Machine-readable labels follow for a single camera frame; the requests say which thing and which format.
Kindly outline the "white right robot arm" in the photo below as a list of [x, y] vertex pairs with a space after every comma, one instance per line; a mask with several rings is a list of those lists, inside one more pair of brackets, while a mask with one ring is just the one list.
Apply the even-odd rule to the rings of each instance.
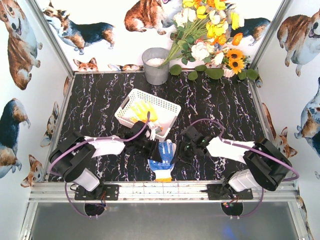
[[235, 141], [221, 136], [203, 135], [192, 125], [182, 131], [172, 164], [190, 164], [195, 156], [224, 158], [246, 165], [230, 174], [222, 188], [231, 194], [261, 187], [275, 191], [294, 169], [290, 161], [268, 139]]

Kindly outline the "orange dotted work glove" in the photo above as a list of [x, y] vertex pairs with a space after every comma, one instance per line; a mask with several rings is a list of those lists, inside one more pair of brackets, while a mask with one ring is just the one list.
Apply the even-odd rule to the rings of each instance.
[[133, 111], [133, 115], [130, 117], [130, 120], [133, 123], [138, 121], [146, 123], [148, 119], [150, 122], [156, 122], [158, 120], [156, 110], [150, 102], [146, 102], [144, 100], [137, 101], [130, 107], [130, 109]]

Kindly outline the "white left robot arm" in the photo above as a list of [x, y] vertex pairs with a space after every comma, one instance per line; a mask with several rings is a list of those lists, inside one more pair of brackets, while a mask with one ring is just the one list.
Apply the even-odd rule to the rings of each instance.
[[62, 177], [66, 183], [75, 183], [88, 192], [99, 191], [101, 180], [87, 168], [92, 158], [121, 155], [141, 154], [146, 158], [160, 158], [155, 151], [159, 141], [156, 134], [160, 126], [152, 122], [136, 122], [127, 132], [106, 137], [89, 137], [80, 132], [73, 132], [61, 142], [49, 156], [50, 174]]

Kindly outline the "blue dotted work glove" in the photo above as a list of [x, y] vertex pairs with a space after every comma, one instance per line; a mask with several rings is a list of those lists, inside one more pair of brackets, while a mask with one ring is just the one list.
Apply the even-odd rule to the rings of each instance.
[[150, 170], [155, 174], [156, 182], [171, 182], [171, 172], [174, 169], [175, 164], [172, 160], [175, 157], [177, 145], [170, 139], [160, 142], [158, 144], [158, 152], [160, 161], [148, 159], [148, 165]]

